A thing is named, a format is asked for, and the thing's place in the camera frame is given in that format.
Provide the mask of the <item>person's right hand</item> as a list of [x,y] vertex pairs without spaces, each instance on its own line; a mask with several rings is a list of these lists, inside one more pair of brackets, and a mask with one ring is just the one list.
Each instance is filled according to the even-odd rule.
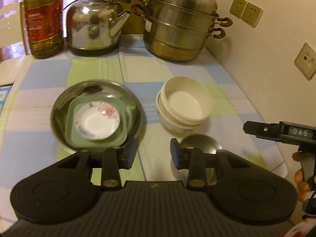
[[[292,159],[296,162],[300,162],[300,152],[295,152],[292,155]],[[309,184],[303,181],[302,169],[298,170],[294,176],[294,182],[297,185],[298,191],[298,201],[305,202],[307,200],[307,192],[309,189]]]

